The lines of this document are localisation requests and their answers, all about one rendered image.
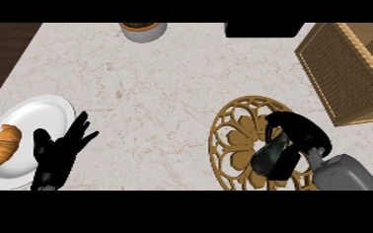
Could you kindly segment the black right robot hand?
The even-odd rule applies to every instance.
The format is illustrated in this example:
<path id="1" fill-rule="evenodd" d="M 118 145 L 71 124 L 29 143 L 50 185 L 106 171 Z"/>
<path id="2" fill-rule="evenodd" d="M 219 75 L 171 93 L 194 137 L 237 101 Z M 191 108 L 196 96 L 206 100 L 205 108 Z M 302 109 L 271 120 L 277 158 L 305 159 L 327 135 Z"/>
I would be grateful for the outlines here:
<path id="1" fill-rule="evenodd" d="M 276 166 L 271 170 L 268 180 L 286 181 L 295 171 L 301 154 L 312 148 L 321 150 L 320 157 L 324 158 L 332 150 L 329 137 L 317 124 L 304 116 L 292 112 L 271 112 L 265 116 L 267 129 L 265 141 L 270 141 L 270 132 L 280 127 L 286 133 L 292 145 L 283 150 Z"/>

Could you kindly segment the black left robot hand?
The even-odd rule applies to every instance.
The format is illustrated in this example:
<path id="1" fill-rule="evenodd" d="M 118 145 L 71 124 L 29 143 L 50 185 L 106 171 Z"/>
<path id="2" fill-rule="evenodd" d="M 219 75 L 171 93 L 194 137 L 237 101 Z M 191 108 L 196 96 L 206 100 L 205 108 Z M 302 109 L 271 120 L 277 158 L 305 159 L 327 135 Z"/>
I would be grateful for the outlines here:
<path id="1" fill-rule="evenodd" d="M 56 191 L 63 186 L 76 154 L 99 134 L 97 131 L 84 134 L 88 125 L 87 112 L 82 112 L 57 140 L 51 139 L 43 128 L 34 131 L 34 157 L 38 167 L 31 185 L 32 191 Z"/>

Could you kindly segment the golden openwork round placemat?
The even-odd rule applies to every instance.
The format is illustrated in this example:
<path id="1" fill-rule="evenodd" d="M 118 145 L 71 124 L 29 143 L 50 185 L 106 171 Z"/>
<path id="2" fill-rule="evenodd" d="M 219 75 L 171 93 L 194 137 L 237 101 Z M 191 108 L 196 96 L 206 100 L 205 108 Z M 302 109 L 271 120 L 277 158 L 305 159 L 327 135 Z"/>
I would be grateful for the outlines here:
<path id="1" fill-rule="evenodd" d="M 286 181 L 270 181 L 250 167 L 250 158 L 265 144 L 265 115 L 290 108 L 262 96 L 245 96 L 225 104 L 214 118 L 208 136 L 211 169 L 227 191 L 295 188 L 315 191 L 311 166 L 295 170 Z"/>

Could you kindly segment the brown wicker basket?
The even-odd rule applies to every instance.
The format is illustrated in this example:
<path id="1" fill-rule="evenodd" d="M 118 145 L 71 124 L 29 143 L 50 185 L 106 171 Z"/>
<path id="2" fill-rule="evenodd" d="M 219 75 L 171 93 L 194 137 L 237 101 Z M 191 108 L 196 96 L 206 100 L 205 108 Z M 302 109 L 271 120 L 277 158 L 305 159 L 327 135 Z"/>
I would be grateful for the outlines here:
<path id="1" fill-rule="evenodd" d="M 315 23 L 295 53 L 333 125 L 373 122 L 373 23 Z"/>

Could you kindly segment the white plate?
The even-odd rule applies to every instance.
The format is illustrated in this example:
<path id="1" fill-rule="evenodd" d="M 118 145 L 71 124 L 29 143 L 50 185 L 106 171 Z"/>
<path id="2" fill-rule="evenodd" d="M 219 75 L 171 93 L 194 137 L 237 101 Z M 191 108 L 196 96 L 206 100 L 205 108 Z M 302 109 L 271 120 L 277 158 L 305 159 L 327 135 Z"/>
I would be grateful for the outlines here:
<path id="1" fill-rule="evenodd" d="M 57 139 L 74 120 L 72 104 L 56 95 L 29 98 L 0 116 L 0 125 L 15 125 L 22 131 L 19 148 L 9 161 L 0 165 L 0 191 L 13 190 L 34 180 L 38 166 L 34 157 L 34 131 L 43 128 L 51 139 Z"/>

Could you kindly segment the golden brown croissant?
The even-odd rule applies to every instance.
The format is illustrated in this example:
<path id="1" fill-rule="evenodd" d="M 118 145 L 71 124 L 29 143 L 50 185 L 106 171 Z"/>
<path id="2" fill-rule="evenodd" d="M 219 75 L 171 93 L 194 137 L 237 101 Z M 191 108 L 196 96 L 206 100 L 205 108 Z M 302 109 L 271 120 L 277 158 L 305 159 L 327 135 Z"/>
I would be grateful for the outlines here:
<path id="1" fill-rule="evenodd" d="M 1 125 L 0 130 L 0 165 L 12 158 L 22 139 L 20 129 L 10 124 Z"/>

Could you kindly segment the black appliance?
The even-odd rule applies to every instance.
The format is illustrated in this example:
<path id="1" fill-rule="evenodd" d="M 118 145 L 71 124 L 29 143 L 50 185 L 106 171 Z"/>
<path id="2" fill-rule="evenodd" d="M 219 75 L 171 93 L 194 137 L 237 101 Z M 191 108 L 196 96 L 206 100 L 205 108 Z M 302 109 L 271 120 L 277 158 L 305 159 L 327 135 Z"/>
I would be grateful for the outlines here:
<path id="1" fill-rule="evenodd" d="M 304 23 L 225 23 L 228 38 L 293 38 Z"/>

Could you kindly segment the dark brown wooden panel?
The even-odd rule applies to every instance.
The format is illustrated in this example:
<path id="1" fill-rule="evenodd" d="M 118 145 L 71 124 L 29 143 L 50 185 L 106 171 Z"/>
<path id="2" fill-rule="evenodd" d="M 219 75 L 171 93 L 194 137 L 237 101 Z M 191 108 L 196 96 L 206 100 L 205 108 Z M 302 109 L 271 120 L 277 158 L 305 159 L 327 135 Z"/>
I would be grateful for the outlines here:
<path id="1" fill-rule="evenodd" d="M 41 23 L 0 23 L 0 87 L 41 25 Z"/>

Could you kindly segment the grey pot with orange rim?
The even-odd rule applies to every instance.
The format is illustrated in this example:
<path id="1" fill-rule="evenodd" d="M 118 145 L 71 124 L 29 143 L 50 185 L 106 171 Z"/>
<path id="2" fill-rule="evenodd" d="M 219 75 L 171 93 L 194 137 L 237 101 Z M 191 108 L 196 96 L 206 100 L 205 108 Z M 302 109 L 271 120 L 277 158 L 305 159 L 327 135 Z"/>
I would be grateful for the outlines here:
<path id="1" fill-rule="evenodd" d="M 121 23 L 119 26 L 127 39 L 137 43 L 156 40 L 168 28 L 166 23 Z"/>

